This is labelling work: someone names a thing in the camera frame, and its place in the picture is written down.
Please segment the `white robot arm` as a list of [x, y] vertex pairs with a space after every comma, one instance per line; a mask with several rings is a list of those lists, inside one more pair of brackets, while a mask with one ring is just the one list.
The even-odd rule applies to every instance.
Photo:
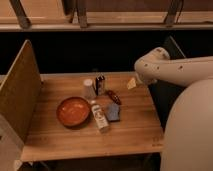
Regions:
[[160, 171], [213, 171], [213, 56], [173, 59], [157, 47], [134, 63], [127, 87], [183, 86], [165, 127]]

